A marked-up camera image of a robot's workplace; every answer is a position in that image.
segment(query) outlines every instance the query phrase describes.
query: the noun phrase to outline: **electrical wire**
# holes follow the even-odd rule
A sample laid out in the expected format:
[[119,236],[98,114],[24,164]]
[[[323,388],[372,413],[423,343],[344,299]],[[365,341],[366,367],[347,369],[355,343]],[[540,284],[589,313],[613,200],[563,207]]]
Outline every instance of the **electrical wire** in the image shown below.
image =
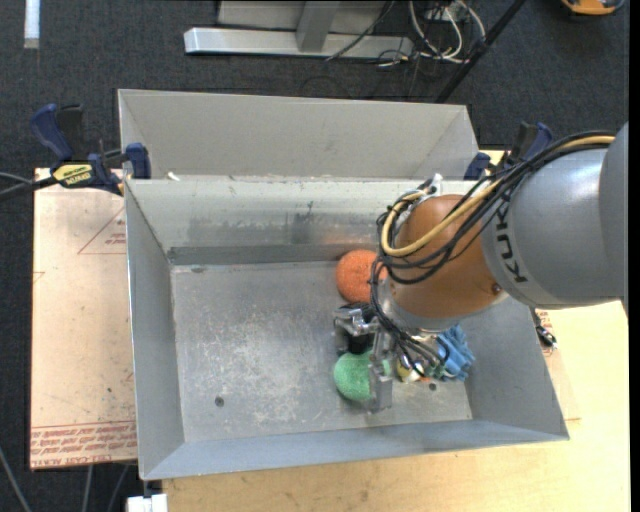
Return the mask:
[[[411,365],[412,369],[421,377],[427,376],[423,371],[424,368],[428,368],[429,365],[435,367],[443,364],[446,362],[448,354],[445,353],[443,357],[438,351],[429,347],[427,344],[416,341],[406,329],[398,326],[385,313],[378,298],[379,278],[382,269],[386,269],[389,278],[400,284],[410,285],[428,279],[446,263],[460,257],[471,246],[480,234],[491,224],[500,206],[510,200],[528,176],[548,165],[553,160],[567,154],[606,147],[614,138],[614,134],[602,131],[570,135],[551,144],[527,160],[520,160],[510,167],[498,168],[493,175],[487,175],[478,180],[456,203],[449,214],[426,235],[409,246],[399,248],[400,253],[395,252],[396,248],[392,247],[395,232],[398,228],[397,221],[402,213],[409,211],[409,208],[418,201],[423,200],[427,194],[424,190],[409,191],[400,196],[385,213],[378,217],[376,225],[378,227],[379,254],[371,267],[370,302],[380,321],[381,327],[385,329],[394,340],[395,346],[393,349],[396,354],[398,354],[399,357],[403,356]],[[442,229],[465,214],[467,214],[467,217],[461,222],[456,233],[446,244],[415,261],[409,261],[407,259],[407,256],[414,254],[429,243],[430,239],[435,236],[432,236],[432,233],[441,232]],[[464,247],[456,250],[462,237],[469,233],[478,223],[482,223],[480,228],[473,234],[470,240],[466,241]],[[394,274],[394,269],[410,268],[419,268],[423,273],[412,279],[403,279],[397,274]],[[438,343],[438,345],[446,352],[445,345],[441,343]],[[428,366],[425,367],[423,362],[419,361],[419,358],[424,358]]]
[[391,11],[391,9],[393,8],[395,3],[396,3],[395,0],[389,2],[389,4],[387,5],[387,8],[384,11],[382,11],[380,16],[378,16],[376,18],[376,20],[373,23],[371,23],[371,25],[369,25],[359,36],[357,36],[353,41],[351,41],[344,48],[342,48],[341,50],[337,51],[336,53],[334,53],[330,57],[327,57],[325,59],[325,62],[329,62],[331,60],[335,60],[335,59],[338,59],[338,58],[342,57],[345,53],[347,53],[355,45],[357,45],[360,41],[362,41],[383,19],[385,19],[387,17],[387,14],[389,14],[389,12]]
[[89,507],[89,494],[91,493],[91,481],[93,480],[93,465],[87,470],[87,481],[84,485],[84,495],[82,497],[82,512],[87,512]]
[[20,183],[32,183],[32,180],[27,179],[27,178],[23,178],[22,176],[18,176],[17,174],[11,174],[8,172],[1,172],[0,171],[0,178],[5,178],[7,180],[13,180],[13,181],[18,181]]
[[[453,51],[448,50],[448,51],[443,53],[443,52],[441,52],[440,50],[438,50],[436,47],[434,47],[431,44],[431,42],[427,38],[425,32],[420,28],[420,23],[418,22],[418,17],[416,15],[414,2],[413,1],[409,1],[408,5],[409,5],[409,17],[411,19],[411,25],[412,25],[414,31],[416,32],[416,34],[418,34],[418,36],[424,42],[424,44],[427,46],[427,48],[432,52],[432,53],[426,53],[426,52],[423,52],[423,51],[419,51],[419,52],[417,52],[418,55],[420,57],[438,59],[438,60],[441,60],[441,61],[452,62],[452,63],[455,63],[455,64],[463,63],[464,62],[463,59],[455,58],[462,51],[462,48],[464,46],[462,33],[460,32],[460,29],[458,28],[457,23],[454,21],[453,17],[451,16],[451,12],[449,11],[449,9],[445,7],[445,8],[443,8],[441,10],[441,12],[444,15],[447,16],[447,18],[449,19],[449,22],[453,26],[455,34],[456,34],[456,38],[457,38],[457,41],[458,41],[458,44],[457,44],[457,48],[455,50],[453,50]],[[431,20],[434,19],[434,16],[435,16],[435,11],[432,11]]]
[[9,483],[11,484],[11,487],[13,488],[13,492],[18,498],[18,501],[20,502],[22,509],[24,510],[24,512],[32,512],[31,507],[27,503],[27,500],[25,499],[24,494],[22,494],[22,490],[20,489],[20,486],[16,481],[16,477],[14,476],[13,471],[11,470],[11,466],[9,466],[9,462],[7,461],[7,458],[4,455],[2,446],[0,446],[0,462],[2,462],[2,467],[4,468],[4,472],[7,474]]
[[[510,168],[499,170],[492,176],[486,176],[480,180],[478,184],[472,187],[472,190],[463,196],[449,214],[427,234],[423,235],[419,240],[408,246],[394,248],[392,247],[392,242],[394,239],[394,231],[397,228],[397,226],[394,225],[395,221],[404,210],[410,207],[413,202],[421,197],[421,194],[414,193],[401,196],[393,207],[379,218],[379,222],[382,225],[379,241],[381,252],[384,255],[384,263],[392,271],[393,268],[420,267],[425,263],[432,262],[439,258],[439,260],[429,268],[433,270],[441,267],[446,261],[450,261],[453,257],[458,257],[461,254],[461,252],[459,252],[454,256],[452,251],[453,247],[457,242],[459,242],[461,237],[466,234],[473,225],[477,224],[499,201],[504,202],[503,198],[505,196],[510,196],[527,175],[535,172],[542,166],[547,165],[560,156],[593,147],[606,146],[613,140],[614,135],[604,132],[586,132],[584,134],[570,136],[539,152],[527,161],[521,161]],[[479,185],[486,183],[487,181],[493,182],[477,195],[472,196],[470,194],[471,191],[476,190]],[[462,222],[462,225],[457,230],[456,234],[447,244],[415,262],[407,262],[405,260],[405,263],[398,263],[393,261],[394,257],[404,258],[425,247],[435,236],[441,233],[453,221],[469,212],[469,210],[474,206],[476,209]]]
[[111,494],[111,498],[109,499],[109,505],[107,506],[106,512],[111,512],[113,510],[113,507],[115,506],[116,501],[118,499],[118,494],[120,493],[120,488],[122,487],[124,478],[127,476],[127,472],[129,471],[130,467],[131,465],[126,464],[124,466],[124,469],[122,470],[122,473],[120,473],[120,478],[118,478],[118,482],[116,483],[116,486],[113,489],[113,493]]

